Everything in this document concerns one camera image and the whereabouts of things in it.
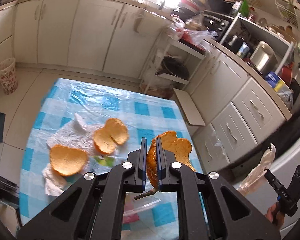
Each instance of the table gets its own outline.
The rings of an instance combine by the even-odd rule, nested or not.
[[[146,137],[149,149],[151,140],[167,130],[176,131],[178,137],[187,138],[192,143],[181,112],[172,100],[58,79],[42,101],[42,108],[32,127],[23,157],[19,193],[23,224],[55,198],[44,193],[42,170],[49,163],[46,141],[60,127],[72,120],[74,113],[78,113],[87,124],[104,124],[109,117],[120,118],[128,127],[130,135],[126,147],[119,153],[123,160],[126,160],[129,152],[140,148],[142,137]],[[194,147],[189,158],[197,172],[202,172]],[[78,177],[80,174],[66,177],[66,180],[73,183]],[[152,186],[147,180],[146,190],[150,188]],[[138,221],[122,225],[123,230],[130,230],[127,239],[178,239],[175,192],[157,192],[154,196],[138,201],[136,203],[141,206],[149,202],[153,205],[138,212]]]

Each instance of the metal screw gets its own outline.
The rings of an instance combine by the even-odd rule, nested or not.
[[[215,171],[213,171],[213,172],[210,172],[210,173],[209,173],[209,177],[210,177],[211,179],[217,179],[217,178],[219,178],[219,174],[216,173]]]
[[[94,174],[93,174],[92,172],[88,172],[88,173],[86,173],[86,174],[84,175],[84,178],[85,178],[86,180],[91,180],[91,179],[94,178]]]
[[[122,163],[122,167],[125,169],[130,169],[130,168],[132,168],[132,166],[133,166],[133,164],[130,162]]]
[[[175,169],[179,169],[181,168],[181,163],[180,162],[174,162],[174,163],[171,163],[171,166],[172,168],[175,168]]]

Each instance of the white tile floor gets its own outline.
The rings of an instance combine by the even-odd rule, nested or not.
[[[0,143],[0,175],[19,184],[20,167],[28,136],[41,108],[41,99],[57,78],[78,80],[138,92],[138,84],[114,78],[70,71],[17,68],[19,87],[5,95],[0,87],[0,112],[5,113]]]

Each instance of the kitchen cabinet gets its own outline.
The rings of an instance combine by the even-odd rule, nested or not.
[[[221,170],[229,165],[230,162],[223,154],[222,147],[218,145],[218,139],[211,123],[200,128],[192,141],[206,173]]]
[[[0,11],[0,43],[12,35],[12,17],[14,6]]]
[[[248,80],[248,73],[221,53],[191,98],[205,123],[210,123]]]
[[[67,65],[70,35],[79,0],[43,0],[38,29],[38,63]]]
[[[153,35],[142,35],[134,30],[140,8],[124,5],[106,56],[103,71],[132,78],[139,78],[143,65],[159,35],[161,25]]]
[[[19,3],[14,23],[14,57],[17,62],[37,63],[37,33],[43,0]]]
[[[219,57],[221,51],[217,49],[212,44],[208,43],[207,41],[202,41],[201,43],[206,48],[206,56],[205,60],[202,62],[201,66],[199,67],[197,73],[192,77],[190,83],[187,85],[185,91],[192,95],[202,80],[207,75],[210,68],[215,64],[217,58]]]
[[[258,145],[248,125],[232,102],[211,122],[230,162]]]
[[[262,143],[285,121],[279,108],[253,78],[244,85],[233,103],[258,143]]]
[[[102,71],[122,7],[122,3],[108,0],[79,1],[71,33],[68,66]]]

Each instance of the wastebasket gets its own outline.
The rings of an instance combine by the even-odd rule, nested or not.
[[[0,83],[6,95],[13,93],[17,89],[15,58],[7,58],[0,63]]]

